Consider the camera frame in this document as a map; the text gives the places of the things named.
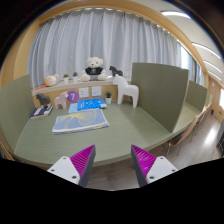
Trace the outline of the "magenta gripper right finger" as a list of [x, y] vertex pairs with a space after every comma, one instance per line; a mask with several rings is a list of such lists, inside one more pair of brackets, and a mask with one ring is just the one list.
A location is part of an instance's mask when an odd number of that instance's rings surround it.
[[178, 171], [164, 156], [156, 157], [135, 145], [131, 146], [131, 157], [140, 187]]

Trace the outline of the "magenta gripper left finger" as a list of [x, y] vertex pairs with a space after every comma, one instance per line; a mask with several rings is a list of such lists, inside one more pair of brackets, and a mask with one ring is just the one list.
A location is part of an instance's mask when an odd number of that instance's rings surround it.
[[48, 172], [81, 187], [86, 187], [95, 155], [95, 146], [89, 146], [71, 157], [62, 156], [48, 169]]

